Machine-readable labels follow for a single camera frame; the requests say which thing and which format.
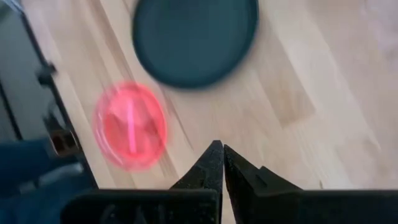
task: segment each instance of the dark green plate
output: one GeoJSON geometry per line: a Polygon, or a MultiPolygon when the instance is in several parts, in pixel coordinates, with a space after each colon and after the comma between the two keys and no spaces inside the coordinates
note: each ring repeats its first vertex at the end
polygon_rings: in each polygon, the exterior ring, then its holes
{"type": "Polygon", "coordinates": [[[257,0],[140,0],[132,25],[142,66],[158,81],[198,88],[225,77],[250,48],[257,0]]]}

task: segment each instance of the red transparent object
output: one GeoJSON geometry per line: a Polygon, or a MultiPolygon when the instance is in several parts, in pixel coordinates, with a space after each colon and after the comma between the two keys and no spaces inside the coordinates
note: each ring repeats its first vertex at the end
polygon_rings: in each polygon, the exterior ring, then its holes
{"type": "Polygon", "coordinates": [[[150,167],[165,149],[166,123],[159,102],[133,82],[102,94],[93,130],[102,153],[127,170],[150,167]]]}

